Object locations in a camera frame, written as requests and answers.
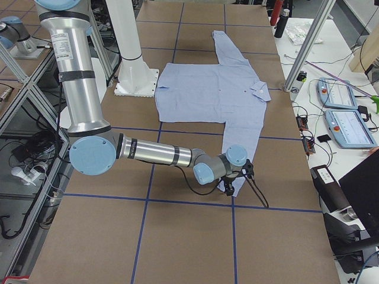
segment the blue framed device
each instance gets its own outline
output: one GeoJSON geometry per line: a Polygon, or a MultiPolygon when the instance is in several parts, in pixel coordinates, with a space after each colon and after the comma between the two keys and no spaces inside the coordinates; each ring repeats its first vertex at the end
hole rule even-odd
{"type": "Polygon", "coordinates": [[[353,89],[332,78],[320,78],[317,93],[327,108],[358,109],[353,89]]]}
{"type": "Polygon", "coordinates": [[[377,146],[357,110],[327,109],[325,119],[330,132],[341,148],[369,149],[377,146]]]}

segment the light blue fabric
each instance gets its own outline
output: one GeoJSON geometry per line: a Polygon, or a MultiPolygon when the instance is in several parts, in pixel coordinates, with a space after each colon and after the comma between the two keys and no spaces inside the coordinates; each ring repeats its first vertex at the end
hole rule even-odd
{"type": "MultiPolygon", "coordinates": [[[[168,63],[156,90],[156,106],[163,122],[225,123],[223,149],[240,144],[252,161],[264,124],[270,95],[223,31],[213,31],[217,65],[168,63]]],[[[233,183],[237,196],[244,178],[233,183]]]]}

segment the white table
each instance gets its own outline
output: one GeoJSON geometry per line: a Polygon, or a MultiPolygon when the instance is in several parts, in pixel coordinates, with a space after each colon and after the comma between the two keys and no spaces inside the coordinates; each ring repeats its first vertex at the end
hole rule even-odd
{"type": "MultiPolygon", "coordinates": [[[[299,19],[299,18],[290,18],[288,23],[299,23],[299,22],[311,22],[310,19],[299,19]]],[[[307,61],[310,62],[334,62],[338,59],[343,59],[344,57],[351,54],[350,48],[345,43],[342,35],[340,34],[337,26],[332,20],[327,20],[323,29],[320,32],[319,38],[323,40],[322,44],[314,44],[307,61]]],[[[286,33],[283,34],[282,38],[275,39],[278,53],[281,58],[282,69],[284,72],[284,76],[287,77],[292,65],[294,62],[293,59],[289,59],[285,56],[288,55],[290,57],[295,58],[297,53],[300,51],[301,46],[295,46],[288,35],[286,33]]],[[[349,62],[352,60],[353,56],[346,58],[345,60],[341,60],[334,64],[326,64],[326,63],[317,63],[319,67],[324,70],[327,70],[331,74],[339,76],[342,79],[349,80],[353,85],[366,85],[369,84],[367,77],[363,73],[354,73],[349,69],[349,62]]],[[[302,70],[307,72],[307,81],[304,83],[302,89],[298,97],[296,98],[296,103],[299,106],[304,107],[308,114],[320,114],[320,109],[316,108],[312,105],[309,100],[311,99],[312,103],[315,105],[322,107],[318,97],[316,96],[316,84],[317,81],[312,81],[315,79],[319,79],[320,77],[327,77],[328,75],[315,69],[314,67],[306,64],[303,66],[302,70]]],[[[376,95],[374,88],[371,85],[367,85],[361,88],[362,90],[376,95]]],[[[368,98],[357,98],[358,105],[365,105],[368,107],[369,113],[372,114],[372,120],[379,125],[379,115],[376,112],[375,104],[372,104],[372,100],[368,98]]],[[[302,109],[294,108],[295,114],[305,114],[302,109]]],[[[327,124],[324,117],[317,117],[315,115],[308,117],[308,126],[310,131],[314,134],[315,137],[323,134],[329,134],[332,136],[328,129],[327,124]]],[[[379,133],[374,133],[372,135],[377,143],[379,143],[379,133]]],[[[365,159],[368,155],[368,150],[351,150],[351,149],[341,149],[333,140],[329,141],[329,145],[332,151],[335,153],[333,155],[332,164],[329,166],[329,170],[332,172],[336,180],[339,180],[343,175],[349,172],[353,167],[359,164],[363,159],[365,159]]],[[[322,143],[322,146],[329,152],[329,148],[325,143],[322,143]]],[[[316,154],[312,154],[309,157],[309,168],[319,166],[321,164],[326,164],[328,161],[327,154],[318,146],[315,146],[316,154]]],[[[358,224],[362,227],[359,221],[353,221],[347,223],[348,225],[358,224]]],[[[338,262],[336,262],[336,266],[338,268],[339,277],[341,283],[345,284],[350,278],[356,278],[357,275],[354,274],[346,274],[341,269],[338,262]]],[[[379,267],[373,267],[369,269],[365,269],[360,280],[359,284],[377,284],[379,282],[379,267]]]]}

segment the white sticker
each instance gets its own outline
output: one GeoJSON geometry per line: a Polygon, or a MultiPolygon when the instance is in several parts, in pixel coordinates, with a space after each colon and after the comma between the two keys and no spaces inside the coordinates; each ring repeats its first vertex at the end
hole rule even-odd
{"type": "Polygon", "coordinates": [[[53,34],[52,43],[57,61],[73,59],[68,33],[53,34]]]}
{"type": "Polygon", "coordinates": [[[324,181],[325,184],[334,182],[333,178],[331,177],[330,173],[326,169],[319,169],[317,170],[319,172],[320,177],[324,181]]]}

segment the red object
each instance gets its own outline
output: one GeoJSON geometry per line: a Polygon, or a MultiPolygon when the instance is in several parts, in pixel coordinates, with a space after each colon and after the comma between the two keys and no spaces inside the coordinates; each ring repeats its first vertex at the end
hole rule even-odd
{"type": "Polygon", "coordinates": [[[277,0],[274,5],[274,10],[271,13],[271,26],[275,26],[278,22],[280,11],[282,10],[284,0],[277,0]]]}

